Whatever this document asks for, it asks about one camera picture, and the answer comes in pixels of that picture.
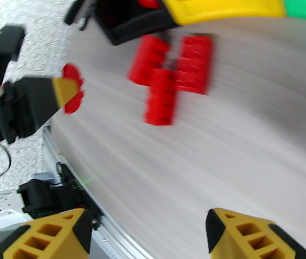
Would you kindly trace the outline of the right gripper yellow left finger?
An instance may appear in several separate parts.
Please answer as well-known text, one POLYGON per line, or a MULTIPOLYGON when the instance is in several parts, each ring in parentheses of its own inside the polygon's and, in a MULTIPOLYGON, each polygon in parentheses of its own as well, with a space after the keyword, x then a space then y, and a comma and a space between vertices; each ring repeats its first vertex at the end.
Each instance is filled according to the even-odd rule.
POLYGON ((87 259, 91 213, 84 208, 22 224, 0 242, 0 259, 87 259))

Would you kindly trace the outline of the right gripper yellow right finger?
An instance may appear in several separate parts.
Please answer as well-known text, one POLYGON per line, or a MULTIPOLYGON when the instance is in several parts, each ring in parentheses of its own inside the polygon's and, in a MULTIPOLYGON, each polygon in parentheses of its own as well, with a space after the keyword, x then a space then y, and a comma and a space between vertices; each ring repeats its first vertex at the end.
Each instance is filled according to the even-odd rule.
POLYGON ((206 217, 212 259, 306 259, 306 249, 275 222, 223 208, 206 217))

